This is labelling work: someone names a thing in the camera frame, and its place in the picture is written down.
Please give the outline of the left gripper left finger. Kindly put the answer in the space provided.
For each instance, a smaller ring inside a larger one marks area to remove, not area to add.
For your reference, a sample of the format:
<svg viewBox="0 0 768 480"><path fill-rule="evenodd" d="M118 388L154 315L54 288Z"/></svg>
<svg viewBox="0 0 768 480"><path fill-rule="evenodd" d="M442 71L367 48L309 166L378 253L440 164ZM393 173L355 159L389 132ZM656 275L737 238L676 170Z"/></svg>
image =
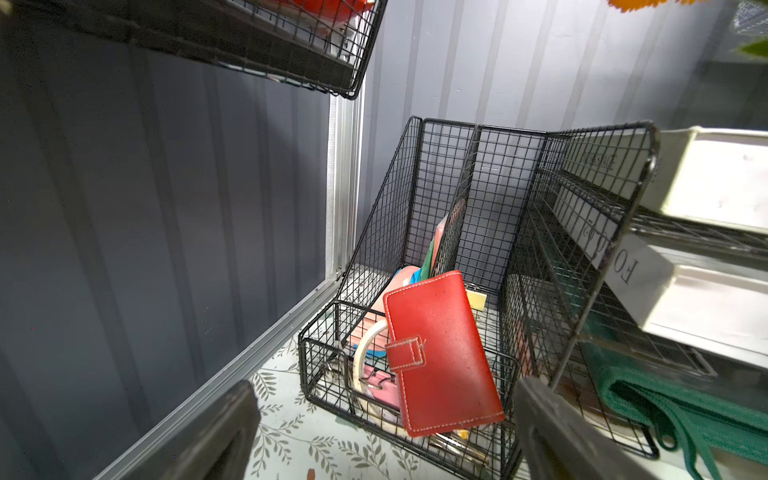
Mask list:
<svg viewBox="0 0 768 480"><path fill-rule="evenodd" d="M242 479L261 420L253 385L241 380L149 454L128 479Z"/></svg>

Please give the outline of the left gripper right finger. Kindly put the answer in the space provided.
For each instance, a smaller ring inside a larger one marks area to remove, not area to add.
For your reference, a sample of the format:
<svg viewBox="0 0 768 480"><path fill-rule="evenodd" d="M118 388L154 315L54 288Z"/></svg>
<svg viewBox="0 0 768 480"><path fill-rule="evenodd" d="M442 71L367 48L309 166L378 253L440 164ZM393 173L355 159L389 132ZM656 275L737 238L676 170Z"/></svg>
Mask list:
<svg viewBox="0 0 768 480"><path fill-rule="evenodd" d="M514 388L517 441L532 479L651 479L536 378Z"/></svg>

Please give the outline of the red leather wallet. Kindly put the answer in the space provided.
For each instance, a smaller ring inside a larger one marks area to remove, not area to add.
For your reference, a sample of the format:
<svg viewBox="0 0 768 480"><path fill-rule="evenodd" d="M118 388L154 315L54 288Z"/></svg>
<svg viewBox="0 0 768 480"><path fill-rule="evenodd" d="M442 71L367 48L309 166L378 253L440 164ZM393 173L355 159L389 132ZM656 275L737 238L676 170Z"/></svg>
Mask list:
<svg viewBox="0 0 768 480"><path fill-rule="evenodd" d="M505 419L460 271L391 291L383 303L385 351L409 436Z"/></svg>

